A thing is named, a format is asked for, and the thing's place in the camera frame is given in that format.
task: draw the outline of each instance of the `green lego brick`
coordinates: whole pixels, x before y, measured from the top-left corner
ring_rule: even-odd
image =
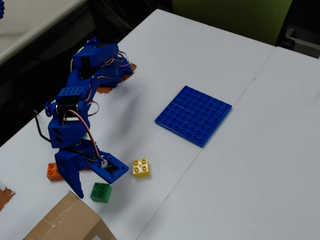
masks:
[[[110,198],[112,187],[110,184],[95,182],[90,198],[94,202],[107,203]]]

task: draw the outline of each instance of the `cardboard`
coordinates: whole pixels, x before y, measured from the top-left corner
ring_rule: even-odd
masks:
[[[6,188],[5,191],[0,190],[0,211],[4,208],[6,203],[14,196],[14,192]]]
[[[25,240],[116,240],[101,217],[69,192]]]

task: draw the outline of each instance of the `lego baseplate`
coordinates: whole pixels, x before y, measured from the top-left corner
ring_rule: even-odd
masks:
[[[231,109],[231,105],[185,86],[155,123],[203,147]]]

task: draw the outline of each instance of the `blue robotic arm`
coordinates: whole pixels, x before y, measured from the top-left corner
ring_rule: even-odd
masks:
[[[53,148],[59,148],[55,161],[59,173],[74,192],[83,198],[79,171],[89,168],[112,184],[129,167],[110,153],[100,151],[91,133],[88,111],[98,87],[116,87],[125,74],[132,74],[129,61],[116,44],[102,45],[96,38],[88,41],[73,58],[66,87],[45,105],[52,117],[48,130]],[[90,140],[83,139],[88,133]]]

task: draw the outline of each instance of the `table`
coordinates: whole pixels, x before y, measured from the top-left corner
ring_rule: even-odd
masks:
[[[135,240],[202,149],[156,125],[156,117],[185,85],[234,105],[275,47],[156,10],[119,49],[137,69],[111,93],[96,94],[100,112],[90,123],[99,148],[130,170],[112,185],[108,204],[90,199],[101,178],[82,171],[80,180],[83,201],[117,239]],[[39,121],[48,136],[50,118],[42,112]],[[46,178],[56,152],[34,120],[0,148],[1,181],[16,192],[0,213],[4,239],[23,238],[70,190]],[[140,158],[149,159],[150,178],[133,177],[132,160]]]
[[[86,0],[6,0],[0,20],[0,65]]]
[[[138,240],[319,239],[319,76],[277,48]]]

